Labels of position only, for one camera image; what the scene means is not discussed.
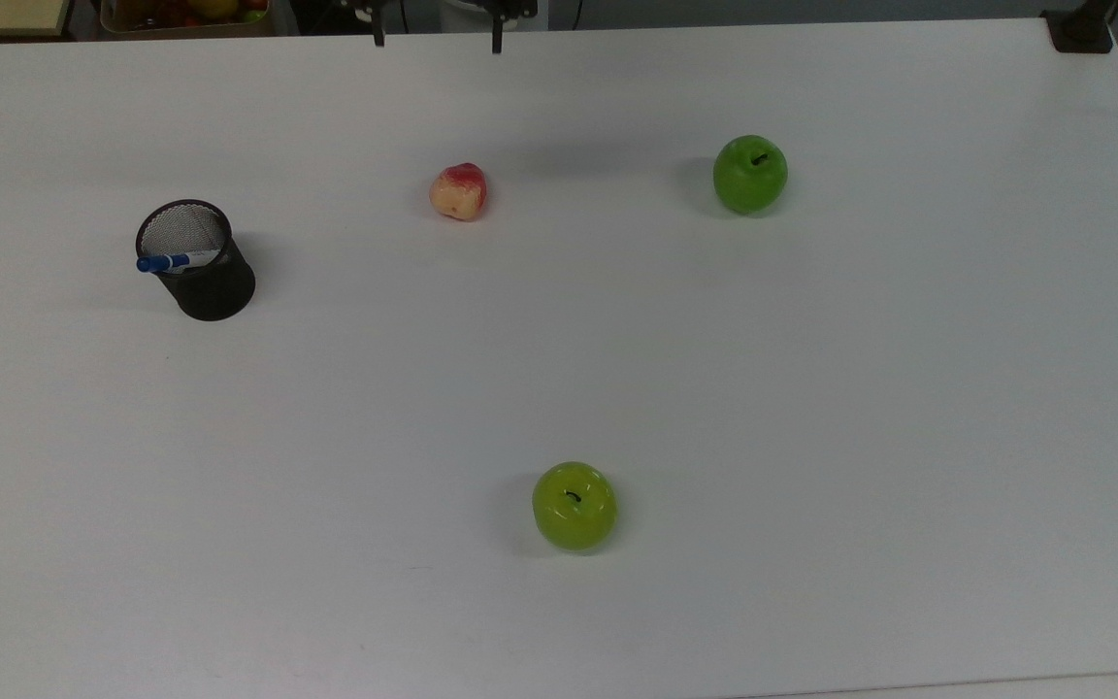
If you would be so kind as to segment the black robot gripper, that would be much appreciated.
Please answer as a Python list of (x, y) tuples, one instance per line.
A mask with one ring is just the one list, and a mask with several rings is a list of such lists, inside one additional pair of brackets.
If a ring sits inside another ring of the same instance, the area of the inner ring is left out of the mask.
[[(378, 10), (389, 1), (334, 1), (337, 6), (345, 6), (354, 12), (360, 12), (364, 17), (375, 16), (375, 40), (377, 46), (385, 46), (385, 26)], [(505, 25), (510, 19), (536, 17), (540, 9), (538, 1), (456, 1), (456, 4), (467, 4), (471, 8), (483, 10), (492, 17), (492, 53), (501, 54), (503, 49), (503, 34)]]

